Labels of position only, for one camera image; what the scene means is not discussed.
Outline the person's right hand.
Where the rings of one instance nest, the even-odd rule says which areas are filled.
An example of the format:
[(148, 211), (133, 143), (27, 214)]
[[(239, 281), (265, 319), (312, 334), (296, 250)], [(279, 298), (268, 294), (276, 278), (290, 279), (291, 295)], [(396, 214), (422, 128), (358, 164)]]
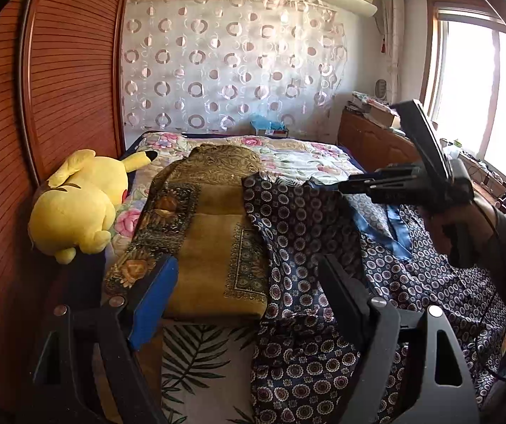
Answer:
[(443, 212), (430, 212), (424, 207), (418, 212), (436, 251), (446, 255), (454, 267), (481, 265), (481, 251), (496, 229), (496, 211), (483, 196), (476, 194), (467, 204)]

